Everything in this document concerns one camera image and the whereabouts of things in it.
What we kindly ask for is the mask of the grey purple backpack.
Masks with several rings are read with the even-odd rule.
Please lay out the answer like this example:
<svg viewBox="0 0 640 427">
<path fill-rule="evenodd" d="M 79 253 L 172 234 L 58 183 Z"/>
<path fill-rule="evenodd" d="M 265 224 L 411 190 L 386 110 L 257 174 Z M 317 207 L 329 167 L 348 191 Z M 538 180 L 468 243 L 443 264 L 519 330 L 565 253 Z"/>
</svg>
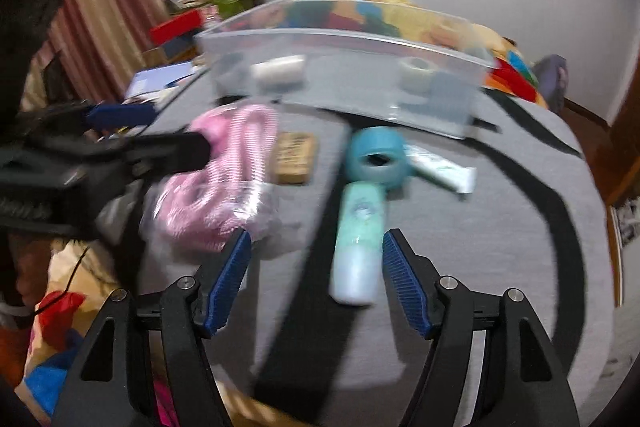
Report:
<svg viewBox="0 0 640 427">
<path fill-rule="evenodd" d="M 562 112 L 568 86 L 567 64 L 564 57 L 553 54 L 534 64 L 532 71 L 538 80 L 538 92 L 552 113 Z"/>
</svg>

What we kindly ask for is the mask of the blue tape roll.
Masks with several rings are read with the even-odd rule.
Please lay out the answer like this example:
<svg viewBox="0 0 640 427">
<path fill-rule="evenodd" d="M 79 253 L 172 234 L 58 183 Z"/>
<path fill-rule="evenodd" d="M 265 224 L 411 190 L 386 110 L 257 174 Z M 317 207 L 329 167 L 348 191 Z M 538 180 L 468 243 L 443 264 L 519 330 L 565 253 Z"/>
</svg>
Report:
<svg viewBox="0 0 640 427">
<path fill-rule="evenodd" d="M 357 131 L 346 150 L 347 178 L 349 181 L 366 181 L 380 184 L 386 190 L 396 190 L 409 176 L 405 146 L 405 139 L 391 127 Z"/>
</svg>

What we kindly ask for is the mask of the white ointment tube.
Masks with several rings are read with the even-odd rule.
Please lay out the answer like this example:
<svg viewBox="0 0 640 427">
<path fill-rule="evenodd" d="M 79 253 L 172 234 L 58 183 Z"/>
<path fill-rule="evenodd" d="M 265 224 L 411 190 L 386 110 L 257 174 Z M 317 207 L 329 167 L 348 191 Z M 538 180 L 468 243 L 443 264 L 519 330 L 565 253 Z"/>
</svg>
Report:
<svg viewBox="0 0 640 427">
<path fill-rule="evenodd" d="M 405 153 L 411 168 L 421 176 L 438 182 L 457 194 L 472 194 L 476 181 L 476 169 L 462 167 L 425 148 L 407 144 Z"/>
</svg>

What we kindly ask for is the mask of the red box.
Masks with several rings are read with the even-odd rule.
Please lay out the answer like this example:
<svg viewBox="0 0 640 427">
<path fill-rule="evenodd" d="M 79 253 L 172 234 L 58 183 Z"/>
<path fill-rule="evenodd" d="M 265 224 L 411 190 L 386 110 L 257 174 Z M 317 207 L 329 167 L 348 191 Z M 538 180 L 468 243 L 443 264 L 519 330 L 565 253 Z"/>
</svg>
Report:
<svg viewBox="0 0 640 427">
<path fill-rule="evenodd" d="M 160 46 L 169 40 L 201 28 L 202 25 L 203 17 L 201 11 L 198 9 L 189 10 L 151 28 L 150 39 L 154 46 Z"/>
</svg>

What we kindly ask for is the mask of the colourful patchwork quilt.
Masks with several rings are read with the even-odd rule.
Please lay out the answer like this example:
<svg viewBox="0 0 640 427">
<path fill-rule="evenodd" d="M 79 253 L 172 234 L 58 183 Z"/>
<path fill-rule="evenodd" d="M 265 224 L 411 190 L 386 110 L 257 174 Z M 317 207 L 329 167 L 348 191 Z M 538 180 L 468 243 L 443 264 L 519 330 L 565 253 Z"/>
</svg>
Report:
<svg viewBox="0 0 640 427">
<path fill-rule="evenodd" d="M 454 23 L 449 23 L 450 15 L 409 15 L 408 9 L 416 9 L 416 5 L 397 0 L 354 1 L 395 5 L 393 9 L 385 8 L 382 15 L 375 15 L 373 19 L 375 23 L 384 20 L 401 38 L 462 50 L 462 30 L 454 28 Z M 480 38 L 480 44 L 498 61 L 497 68 L 486 77 L 485 86 L 548 108 L 538 92 L 536 76 L 516 45 L 486 26 L 472 24 L 472 28 Z"/>
</svg>

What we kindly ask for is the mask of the mint green bottle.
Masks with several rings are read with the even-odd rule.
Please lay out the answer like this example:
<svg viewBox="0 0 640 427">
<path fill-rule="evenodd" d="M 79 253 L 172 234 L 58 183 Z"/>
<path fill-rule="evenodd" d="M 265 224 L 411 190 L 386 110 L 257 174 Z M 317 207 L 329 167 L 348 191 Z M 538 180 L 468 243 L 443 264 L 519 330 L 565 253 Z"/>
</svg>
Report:
<svg viewBox="0 0 640 427">
<path fill-rule="evenodd" d="M 375 303 L 382 280 L 385 191 L 376 183 L 345 186 L 338 215 L 329 295 L 340 305 Z"/>
</svg>

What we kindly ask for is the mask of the small brown wooden block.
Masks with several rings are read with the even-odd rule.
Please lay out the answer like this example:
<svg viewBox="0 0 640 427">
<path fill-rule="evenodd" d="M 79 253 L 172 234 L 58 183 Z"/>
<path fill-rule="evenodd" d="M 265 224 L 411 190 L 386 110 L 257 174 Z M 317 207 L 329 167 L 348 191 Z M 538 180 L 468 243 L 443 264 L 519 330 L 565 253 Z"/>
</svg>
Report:
<svg viewBox="0 0 640 427">
<path fill-rule="evenodd" d="M 318 152 L 318 139 L 307 132 L 280 132 L 274 150 L 273 176 L 280 185 L 309 182 Z"/>
</svg>

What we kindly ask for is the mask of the clear plastic storage box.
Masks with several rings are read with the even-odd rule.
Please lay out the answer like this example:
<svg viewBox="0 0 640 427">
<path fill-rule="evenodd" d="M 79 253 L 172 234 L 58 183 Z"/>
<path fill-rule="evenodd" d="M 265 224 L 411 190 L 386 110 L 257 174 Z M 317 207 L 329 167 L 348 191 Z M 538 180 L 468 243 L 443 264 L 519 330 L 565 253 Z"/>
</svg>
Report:
<svg viewBox="0 0 640 427">
<path fill-rule="evenodd" d="M 401 38 L 384 20 L 382 4 L 354 0 L 278 0 L 198 34 L 220 96 L 268 98 L 285 104 L 366 116 L 451 139 L 468 134 L 476 100 L 495 68 L 472 24 L 451 16 L 462 30 L 462 50 Z M 262 91 L 250 66 L 305 55 L 305 81 Z M 399 88 L 399 61 L 419 57 L 439 68 L 427 96 Z"/>
</svg>

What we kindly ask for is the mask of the white tape roll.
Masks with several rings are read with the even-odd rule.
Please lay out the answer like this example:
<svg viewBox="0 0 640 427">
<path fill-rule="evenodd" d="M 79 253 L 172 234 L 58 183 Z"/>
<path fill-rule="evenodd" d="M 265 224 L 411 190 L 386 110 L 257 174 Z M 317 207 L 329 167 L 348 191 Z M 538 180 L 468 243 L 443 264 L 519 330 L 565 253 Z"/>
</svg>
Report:
<svg viewBox="0 0 640 427">
<path fill-rule="evenodd" d="M 419 57 L 405 57 L 399 61 L 399 88 L 409 94 L 427 96 L 439 68 Z"/>
</svg>

